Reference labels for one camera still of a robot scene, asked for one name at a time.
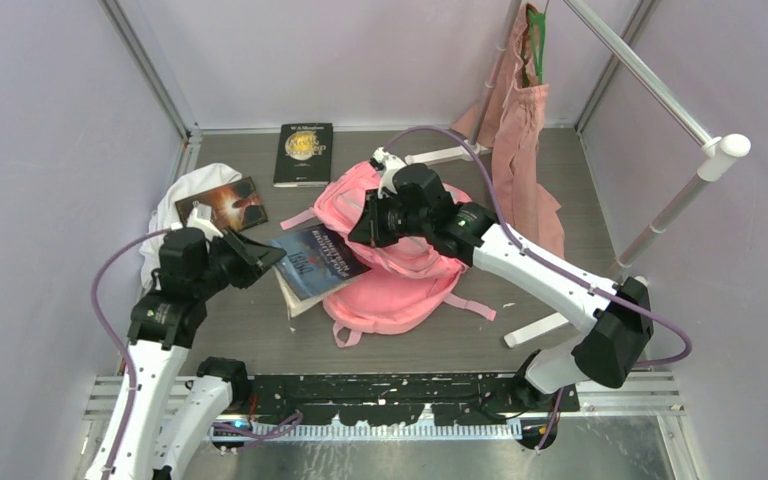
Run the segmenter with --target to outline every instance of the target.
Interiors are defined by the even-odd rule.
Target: backpack strap
[[[490,321],[493,321],[493,319],[496,318],[496,310],[493,310],[483,303],[473,302],[472,300],[461,298],[454,293],[447,295],[446,298],[443,299],[443,302],[448,303],[453,307],[475,312]]]
[[[302,224],[302,223],[304,223],[304,222],[306,222],[308,220],[312,220],[314,218],[316,218],[316,214],[313,213],[313,209],[312,208],[308,208],[307,210],[303,211],[302,213],[300,213],[300,214],[298,214],[298,215],[296,215],[294,217],[290,217],[290,218],[284,220],[283,222],[281,222],[280,223],[281,229],[282,230],[289,230],[289,229],[295,227],[296,225]]]
[[[343,329],[349,331],[349,338],[345,342],[341,340],[339,336],[337,336]],[[334,341],[337,342],[337,346],[340,348],[354,347],[358,344],[358,342],[360,342],[360,336],[363,335],[361,332],[346,328],[337,322],[334,322],[334,327],[331,329],[331,331],[334,332]]]

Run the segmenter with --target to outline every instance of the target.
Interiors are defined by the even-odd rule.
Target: gray floor
[[[333,178],[365,161],[393,132],[337,133]],[[434,133],[416,133],[394,148],[397,154],[452,146]],[[198,166],[221,162],[254,179],[270,221],[246,231],[255,240],[282,233],[278,223],[311,206],[322,188],[275,188],[272,173],[277,134],[205,136]],[[450,162],[435,167],[478,202],[489,205],[487,189],[475,166]],[[571,129],[547,129],[540,137],[538,179],[561,204],[566,257],[582,268],[604,272],[613,258],[607,229],[584,154]],[[517,349],[502,336],[552,310],[507,282],[478,270],[464,275],[455,289],[498,311],[494,322],[442,305],[419,327],[399,336],[364,335],[360,344],[339,349],[332,320],[321,306],[287,320],[277,281],[268,276],[245,291],[227,289],[208,304],[182,375],[195,371],[209,355],[243,360],[253,373],[370,373],[515,370],[534,349],[557,344],[571,334],[561,330]]]

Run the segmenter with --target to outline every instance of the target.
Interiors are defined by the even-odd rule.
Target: pink bag
[[[537,11],[529,4],[517,16],[478,141],[493,147],[493,187],[505,219],[526,238],[563,258],[564,229],[557,214],[560,205],[537,183],[538,136],[543,129],[549,85],[537,85],[530,54],[525,67],[534,86],[522,86],[523,61],[518,52],[531,52],[529,9]],[[477,107],[472,107],[452,129],[468,135],[476,111]]]
[[[371,165],[357,164],[330,184],[313,208],[281,223],[281,228],[286,230],[317,217],[342,235],[357,257],[372,268],[322,302],[334,319],[337,345],[341,348],[356,345],[362,333],[407,332],[444,302],[493,320],[494,310],[451,293],[466,271],[466,265],[441,256],[424,239],[402,238],[395,245],[380,249],[348,241],[348,234],[363,211],[366,190],[377,188],[379,181]],[[455,201],[469,201],[464,192],[448,185],[446,189]],[[346,341],[338,337],[343,329],[349,330]]]

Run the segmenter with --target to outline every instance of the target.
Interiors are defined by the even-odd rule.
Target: pink backpack
[[[402,238],[395,245],[371,248],[349,242],[347,236],[363,211],[366,190],[378,188],[380,178],[368,163],[359,163],[330,184],[313,208],[281,223],[292,228],[319,218],[346,239],[355,255],[372,270],[351,285],[323,300],[334,319],[334,339],[341,348],[356,345],[363,333],[396,335],[425,320],[441,303],[478,313],[488,320],[496,312],[480,303],[453,295],[466,265],[441,256],[422,238]],[[466,193],[446,185],[456,202],[467,202]],[[348,340],[338,337],[349,330]]]

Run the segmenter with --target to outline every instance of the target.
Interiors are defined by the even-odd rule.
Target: blue book cover
[[[282,235],[270,242],[287,255],[275,265],[299,300],[326,294],[369,271],[343,237],[325,225]]]

